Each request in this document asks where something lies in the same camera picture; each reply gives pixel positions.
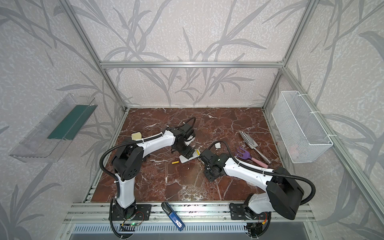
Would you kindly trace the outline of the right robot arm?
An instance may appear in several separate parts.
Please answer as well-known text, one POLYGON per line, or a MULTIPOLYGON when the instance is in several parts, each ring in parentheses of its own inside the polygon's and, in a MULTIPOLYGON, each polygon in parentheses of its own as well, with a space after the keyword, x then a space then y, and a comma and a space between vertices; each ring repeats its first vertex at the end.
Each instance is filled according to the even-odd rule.
POLYGON ((316 194, 316 187, 310 180, 291 175, 283 167, 265 169, 240 161, 231 154, 216 155, 209 149, 205 149, 199 159, 204 163, 204 174, 211 182, 221 176, 235 177, 264 191, 250 194, 243 203, 249 219, 277 212, 288 220, 294 220, 299 206, 308 203, 316 194))

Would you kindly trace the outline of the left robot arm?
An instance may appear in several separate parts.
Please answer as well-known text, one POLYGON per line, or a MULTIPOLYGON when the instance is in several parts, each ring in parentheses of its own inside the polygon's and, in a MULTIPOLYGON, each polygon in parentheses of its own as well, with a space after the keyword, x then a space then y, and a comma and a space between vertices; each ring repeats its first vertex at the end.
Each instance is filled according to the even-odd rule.
POLYGON ((177 127, 167 127, 162 132, 147 138, 128 140, 104 152, 99 160, 99 166, 117 184, 117 205, 127 210, 136 204, 135 178, 149 154, 171 147, 182 157, 190 159, 195 152, 190 146, 195 136, 194 125, 184 123, 177 127))

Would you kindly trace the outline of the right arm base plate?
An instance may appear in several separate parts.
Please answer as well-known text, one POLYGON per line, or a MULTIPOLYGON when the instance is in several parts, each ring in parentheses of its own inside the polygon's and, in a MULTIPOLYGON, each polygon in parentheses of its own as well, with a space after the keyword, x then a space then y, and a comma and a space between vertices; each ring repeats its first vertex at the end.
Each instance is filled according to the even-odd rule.
POLYGON ((244 204, 229 204, 231 220, 267 220, 267 212, 257 214, 244 204))

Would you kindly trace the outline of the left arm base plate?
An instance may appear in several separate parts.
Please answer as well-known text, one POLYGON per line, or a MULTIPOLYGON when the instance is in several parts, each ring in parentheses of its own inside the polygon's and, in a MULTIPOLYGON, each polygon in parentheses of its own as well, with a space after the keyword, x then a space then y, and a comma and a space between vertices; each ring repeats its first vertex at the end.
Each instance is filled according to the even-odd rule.
POLYGON ((113 204, 109 214, 112 221, 148 221, 151 214, 152 205, 133 204, 124 209, 119 204, 113 204))

